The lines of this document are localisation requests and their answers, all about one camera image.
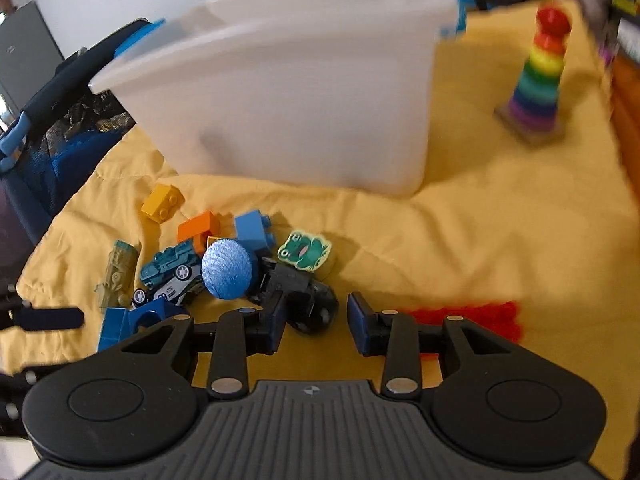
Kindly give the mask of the white police toy car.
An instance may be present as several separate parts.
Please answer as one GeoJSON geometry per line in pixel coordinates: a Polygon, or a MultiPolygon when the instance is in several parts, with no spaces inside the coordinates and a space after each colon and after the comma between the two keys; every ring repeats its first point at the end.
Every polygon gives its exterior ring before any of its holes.
{"type": "Polygon", "coordinates": [[[188,306],[205,289],[201,266],[180,264],[166,283],[151,289],[137,288],[132,294],[131,307],[140,308],[155,299],[165,299],[176,306],[188,306]]]}

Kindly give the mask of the light blue duplo brick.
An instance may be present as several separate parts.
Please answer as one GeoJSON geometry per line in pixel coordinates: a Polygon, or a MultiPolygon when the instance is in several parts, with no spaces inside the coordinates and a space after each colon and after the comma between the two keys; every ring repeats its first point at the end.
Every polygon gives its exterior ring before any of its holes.
{"type": "Polygon", "coordinates": [[[276,238],[271,233],[271,219],[258,209],[240,214],[233,219],[235,238],[252,252],[270,252],[276,246],[276,238]]]}

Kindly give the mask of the yellow quilted cloth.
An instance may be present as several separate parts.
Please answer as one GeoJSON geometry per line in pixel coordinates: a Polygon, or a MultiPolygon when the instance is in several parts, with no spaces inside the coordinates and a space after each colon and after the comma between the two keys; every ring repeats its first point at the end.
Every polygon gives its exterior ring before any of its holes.
{"type": "Polygon", "coordinates": [[[533,150],[494,114],[532,44],[536,6],[471,15],[462,36],[438,46],[425,179],[408,197],[177,174],[143,130],[130,130],[53,220],[17,286],[38,307],[81,307],[85,326],[5,330],[2,370],[96,350],[94,289],[115,240],[149,258],[174,244],[180,221],[258,209],[278,237],[302,229],[332,240],[326,278],[340,298],[358,290],[377,309],[516,302],[524,346],[604,397],[592,460],[622,478],[639,406],[639,211],[589,29],[576,3],[565,9],[564,140],[533,150]],[[161,224],[140,211],[159,183],[183,196],[161,224]]]}

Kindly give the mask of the green frog wooden block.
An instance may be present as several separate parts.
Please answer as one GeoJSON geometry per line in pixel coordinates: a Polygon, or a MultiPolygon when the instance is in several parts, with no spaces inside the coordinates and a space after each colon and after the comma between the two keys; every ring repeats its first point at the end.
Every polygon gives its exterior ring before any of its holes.
{"type": "Polygon", "coordinates": [[[294,230],[279,247],[277,257],[295,269],[311,272],[320,269],[332,252],[332,243],[318,234],[294,230]]]}

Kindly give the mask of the small yellow duplo brick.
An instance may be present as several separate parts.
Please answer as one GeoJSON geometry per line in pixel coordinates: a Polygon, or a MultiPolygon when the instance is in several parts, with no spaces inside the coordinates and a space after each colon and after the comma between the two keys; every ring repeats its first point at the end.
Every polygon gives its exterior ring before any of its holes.
{"type": "Polygon", "coordinates": [[[209,236],[209,237],[207,237],[206,238],[206,248],[209,248],[210,246],[212,246],[216,242],[219,242],[220,240],[224,240],[224,236],[209,236]]]}

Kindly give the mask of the teal toy train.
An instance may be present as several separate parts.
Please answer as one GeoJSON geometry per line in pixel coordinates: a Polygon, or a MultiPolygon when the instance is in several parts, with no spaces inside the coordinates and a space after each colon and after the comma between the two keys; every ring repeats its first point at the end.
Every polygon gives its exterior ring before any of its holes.
{"type": "Polygon", "coordinates": [[[140,281],[147,288],[153,288],[171,278],[188,278],[192,266],[200,263],[201,257],[196,253],[192,240],[185,240],[157,252],[150,262],[142,266],[140,281]]]}

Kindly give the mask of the blue yarn ball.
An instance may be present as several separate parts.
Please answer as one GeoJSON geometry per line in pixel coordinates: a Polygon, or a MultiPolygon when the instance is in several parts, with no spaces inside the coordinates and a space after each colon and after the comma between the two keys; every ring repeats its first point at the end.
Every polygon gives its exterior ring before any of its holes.
{"type": "Polygon", "coordinates": [[[225,238],[206,249],[201,272],[206,289],[215,298],[238,299],[254,283],[257,257],[236,240],[225,238]]]}

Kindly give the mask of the dark blue fabric bag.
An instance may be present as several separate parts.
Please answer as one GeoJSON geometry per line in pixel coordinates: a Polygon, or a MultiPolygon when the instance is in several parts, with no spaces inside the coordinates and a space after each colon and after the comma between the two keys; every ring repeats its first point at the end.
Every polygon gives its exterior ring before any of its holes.
{"type": "Polygon", "coordinates": [[[98,162],[134,125],[111,91],[90,80],[150,32],[138,18],[62,62],[1,137],[1,243],[35,246],[98,162]]]}

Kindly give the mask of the black toy car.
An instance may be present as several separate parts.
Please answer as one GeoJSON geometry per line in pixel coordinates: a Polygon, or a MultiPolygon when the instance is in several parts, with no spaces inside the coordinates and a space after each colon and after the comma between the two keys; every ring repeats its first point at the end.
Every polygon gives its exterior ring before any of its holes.
{"type": "Polygon", "coordinates": [[[277,294],[283,304],[285,321],[302,334],[325,332],[338,310],[338,300],[330,286],[294,266],[259,257],[246,298],[263,306],[277,294]]]}

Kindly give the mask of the red duplo plate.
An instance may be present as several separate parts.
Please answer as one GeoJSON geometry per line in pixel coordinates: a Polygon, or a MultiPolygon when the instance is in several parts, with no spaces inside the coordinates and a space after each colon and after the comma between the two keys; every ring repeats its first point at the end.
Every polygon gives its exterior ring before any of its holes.
{"type": "Polygon", "coordinates": [[[442,324],[450,316],[461,316],[514,344],[518,344],[523,336],[522,326],[518,322],[520,306],[514,301],[480,306],[419,308],[408,313],[419,324],[433,326],[442,324]]]}

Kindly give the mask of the translucent white storage bin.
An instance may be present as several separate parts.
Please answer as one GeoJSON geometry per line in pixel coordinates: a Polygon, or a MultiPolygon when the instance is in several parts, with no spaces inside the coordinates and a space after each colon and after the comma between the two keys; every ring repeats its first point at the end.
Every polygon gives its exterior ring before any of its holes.
{"type": "Polygon", "coordinates": [[[208,0],[90,81],[182,174],[406,195],[459,0],[208,0]]]}

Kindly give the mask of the blue cube with hole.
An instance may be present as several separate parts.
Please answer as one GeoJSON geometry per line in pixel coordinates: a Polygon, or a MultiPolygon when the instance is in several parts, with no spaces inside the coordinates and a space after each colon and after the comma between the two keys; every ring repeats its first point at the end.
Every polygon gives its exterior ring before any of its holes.
{"type": "Polygon", "coordinates": [[[179,314],[186,314],[186,309],[165,299],[153,300],[131,310],[107,308],[96,351],[101,352],[134,336],[140,327],[149,328],[179,314]]]}

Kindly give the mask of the long orange box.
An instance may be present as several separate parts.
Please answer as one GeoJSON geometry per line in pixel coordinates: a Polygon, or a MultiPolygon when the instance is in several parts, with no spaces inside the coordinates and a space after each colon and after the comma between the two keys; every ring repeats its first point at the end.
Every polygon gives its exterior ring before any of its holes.
{"type": "Polygon", "coordinates": [[[611,120],[620,144],[620,159],[634,195],[640,184],[640,80],[639,64],[620,51],[611,64],[611,120]]]}

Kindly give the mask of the orange duplo brick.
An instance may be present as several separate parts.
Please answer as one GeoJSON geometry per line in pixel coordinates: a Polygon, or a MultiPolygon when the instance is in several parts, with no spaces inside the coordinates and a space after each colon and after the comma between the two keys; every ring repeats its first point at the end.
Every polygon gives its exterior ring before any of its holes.
{"type": "Polygon", "coordinates": [[[220,234],[221,226],[219,217],[211,211],[205,211],[179,224],[177,243],[180,244],[190,240],[194,252],[202,256],[204,252],[206,252],[209,237],[219,238],[220,234]]]}

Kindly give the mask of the grey laptop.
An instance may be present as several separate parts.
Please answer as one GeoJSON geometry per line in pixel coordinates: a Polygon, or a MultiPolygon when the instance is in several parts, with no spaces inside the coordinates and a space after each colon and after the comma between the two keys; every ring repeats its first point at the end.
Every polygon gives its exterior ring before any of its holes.
{"type": "Polygon", "coordinates": [[[1,24],[1,94],[12,112],[19,112],[62,62],[62,53],[35,1],[17,9],[1,24]]]}

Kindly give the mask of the olive green toy train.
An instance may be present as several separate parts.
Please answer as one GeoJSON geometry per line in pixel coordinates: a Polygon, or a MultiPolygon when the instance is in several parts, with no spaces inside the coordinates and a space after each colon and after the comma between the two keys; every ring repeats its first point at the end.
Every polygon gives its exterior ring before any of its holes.
{"type": "Polygon", "coordinates": [[[101,310],[127,307],[139,258],[138,248],[123,240],[115,240],[108,253],[102,281],[94,292],[101,310]]]}

